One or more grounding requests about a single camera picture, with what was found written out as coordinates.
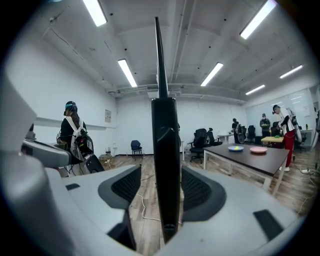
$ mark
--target white ceiling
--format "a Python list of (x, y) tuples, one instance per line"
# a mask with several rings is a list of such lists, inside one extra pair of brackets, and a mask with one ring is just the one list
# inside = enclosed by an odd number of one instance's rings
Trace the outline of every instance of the white ceiling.
[[(240, 37), (264, 2), (100, 0), (107, 23), (96, 27), (83, 1), (62, 0), (47, 3), (35, 23), (44, 40), (97, 84), (121, 97), (145, 94), (146, 85), (157, 83), (154, 20), (158, 16), (173, 91), (246, 101), (245, 92), (250, 89), (264, 84), (264, 91), (269, 91), (280, 86), (279, 76), (291, 66), (306, 65), (295, 76), (313, 66), (303, 38), (280, 6), (247, 40)], [(120, 59), (127, 60), (137, 89), (130, 87), (118, 65)], [(217, 62), (223, 68), (206, 87), (200, 87)]]

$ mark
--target white shirt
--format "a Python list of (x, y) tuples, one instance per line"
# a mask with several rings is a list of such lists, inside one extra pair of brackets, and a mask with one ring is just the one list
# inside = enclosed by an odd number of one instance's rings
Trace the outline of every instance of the white shirt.
[(285, 120), (286, 116), (289, 117), (289, 120), (288, 120), (287, 124), (284, 124), (282, 126), (283, 135), (285, 135), (287, 132), (293, 131), (295, 129), (295, 127), (293, 126), (293, 124), (291, 122), (289, 111), (286, 108), (281, 107), (279, 115), (280, 115), (280, 118), (281, 118), (281, 120), (279, 122), (279, 125), (281, 125), (283, 123), (283, 121)]

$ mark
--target wooden floor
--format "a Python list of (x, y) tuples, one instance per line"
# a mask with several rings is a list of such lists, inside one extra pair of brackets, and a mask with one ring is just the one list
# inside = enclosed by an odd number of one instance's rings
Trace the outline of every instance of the wooden floor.
[[(317, 189), (315, 188), (315, 185), (317, 187), (320, 185), (320, 177), (318, 174), (312, 175), (310, 180), (310, 176), (302, 174), (299, 168), (309, 167), (310, 169), (314, 170), (316, 161), (319, 158), (319, 154), (320, 145), (318, 145), (313, 152), (297, 152), (295, 154), (295, 161), (291, 162), (290, 171), (284, 173), (282, 182), (276, 194), (276, 198), (284, 206), (287, 206), (296, 213), (300, 211), (299, 215), (305, 215), (308, 213), (312, 206), (313, 199), (316, 197)], [(142, 165), (142, 181), (137, 194), (143, 197), (143, 203), (146, 208), (145, 217), (160, 219), (157, 189), (155, 185), (156, 177), (152, 176), (155, 174), (154, 157), (146, 156), (143, 159), (137, 157), (136, 161), (134, 161), (131, 156), (117, 156), (114, 160), (114, 164), (115, 167), (126, 166), (130, 164)], [(201, 164), (198, 159), (190, 162), (190, 155), (185, 155), (185, 161), (182, 161), (181, 155), (181, 165), (203, 169), (203, 164)], [(207, 170), (227, 175), (228, 169), (229, 165), (226, 162), (209, 156)], [(254, 183), (261, 188), (264, 181), (262, 178), (248, 173), (247, 171), (241, 170), (236, 166), (233, 167), (232, 176), (240, 180)], [(279, 172), (277, 172), (273, 178), (269, 192), (274, 189), (278, 176)], [(182, 202), (183, 196), (181, 197), (180, 211), (182, 211)], [(129, 213), (134, 238), (137, 245), (137, 252), (143, 255), (153, 255), (164, 246), (161, 223), (157, 220), (143, 219), (143, 209), (144, 207), (142, 204), (142, 199), (140, 196), (136, 195), (130, 205)]]

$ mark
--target ceiling light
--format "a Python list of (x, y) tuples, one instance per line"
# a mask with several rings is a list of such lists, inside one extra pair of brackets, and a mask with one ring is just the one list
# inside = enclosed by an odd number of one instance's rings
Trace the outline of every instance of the ceiling light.
[(107, 22), (98, 0), (83, 0), (83, 2), (97, 27)]
[(280, 104), (280, 103), (282, 103), (282, 101), (280, 101), (280, 102), (278, 102), (278, 103), (274, 103), (274, 104), (272, 104), (271, 106), (278, 105), (278, 104)]
[(244, 39), (247, 39), (253, 31), (259, 26), (259, 24), (267, 17), (267, 15), (275, 8), (276, 2), (274, 0), (268, 0), (260, 11), (254, 16), (251, 22), (240, 33)]
[(295, 98), (292, 98), (291, 100), (293, 101), (293, 100), (295, 100), (295, 99), (299, 99), (299, 98), (301, 98), (302, 96), (299, 96), (299, 97), (295, 97)]
[(210, 74), (206, 77), (206, 79), (203, 81), (203, 83), (201, 84), (201, 86), (206, 86), (207, 83), (210, 82), (210, 80), (216, 75), (216, 73), (218, 73), (218, 71), (223, 67), (223, 64), (221, 63), (217, 63), (214, 68), (212, 69), (212, 71), (210, 72)]
[(127, 61), (125, 59), (120, 59), (118, 60), (118, 63), (123, 71), (123, 73), (125, 74), (126, 78), (128, 79), (130, 85), (132, 87), (137, 87), (137, 84), (135, 82), (134, 77), (132, 76), (130, 69), (128, 67)]
[(264, 88), (264, 87), (265, 87), (264, 84), (263, 84), (263, 85), (260, 85), (259, 87), (255, 88), (255, 89), (253, 89), (253, 90), (251, 90), (251, 91), (248, 91), (245, 95), (252, 94), (252, 93), (254, 93), (255, 91), (258, 91), (258, 90), (260, 90), (260, 89), (262, 89), (262, 88)]
[(291, 75), (292, 73), (294, 73), (294, 72), (296, 72), (296, 71), (298, 71), (298, 70), (302, 69), (302, 67), (303, 67), (302, 65), (297, 66), (297, 67), (295, 67), (294, 69), (291, 69), (289, 72), (287, 72), (287, 73), (285, 73), (285, 74), (281, 75), (281, 76), (280, 76), (280, 78), (281, 78), (281, 79), (282, 79), (282, 78), (285, 78), (285, 77), (287, 77), (287, 76)]

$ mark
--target pink plate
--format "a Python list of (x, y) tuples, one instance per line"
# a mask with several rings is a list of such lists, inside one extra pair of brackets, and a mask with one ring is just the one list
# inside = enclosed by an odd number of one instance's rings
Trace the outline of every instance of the pink plate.
[(263, 154), (267, 151), (268, 149), (266, 147), (262, 147), (262, 146), (254, 146), (254, 147), (250, 147), (250, 151), (252, 153), (256, 153), (256, 154)]

